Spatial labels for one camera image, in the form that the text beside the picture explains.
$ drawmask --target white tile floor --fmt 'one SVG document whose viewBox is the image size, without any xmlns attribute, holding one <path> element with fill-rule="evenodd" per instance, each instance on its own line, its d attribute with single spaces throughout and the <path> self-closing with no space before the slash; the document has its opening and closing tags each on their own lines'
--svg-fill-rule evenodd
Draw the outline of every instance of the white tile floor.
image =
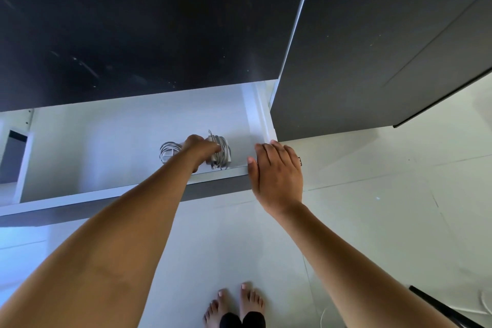
<svg viewBox="0 0 492 328">
<path fill-rule="evenodd" d="M 492 76 L 404 126 L 294 140 L 306 205 L 405 284 L 444 303 L 492 305 Z M 0 303 L 83 221 L 0 228 Z M 140 327 L 200 326 L 219 288 L 251 281 L 274 326 L 343 327 L 292 240 L 241 192 L 187 201 L 157 268 Z M 484 326 L 492 317 L 470 314 Z"/>
</svg>

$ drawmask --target foot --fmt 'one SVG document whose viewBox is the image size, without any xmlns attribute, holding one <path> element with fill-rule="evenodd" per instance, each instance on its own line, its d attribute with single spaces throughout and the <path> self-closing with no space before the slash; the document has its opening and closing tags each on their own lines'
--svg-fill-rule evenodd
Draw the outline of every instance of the foot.
<svg viewBox="0 0 492 328">
<path fill-rule="evenodd" d="M 224 300 L 224 289 L 221 289 L 218 291 L 217 299 L 210 302 L 210 306 L 203 316 L 205 328 L 219 328 L 220 319 L 228 312 L 229 309 Z"/>
<path fill-rule="evenodd" d="M 250 311 L 265 314 L 265 302 L 257 291 L 249 289 L 246 284 L 241 284 L 241 296 L 239 300 L 239 312 L 241 321 Z"/>
</svg>

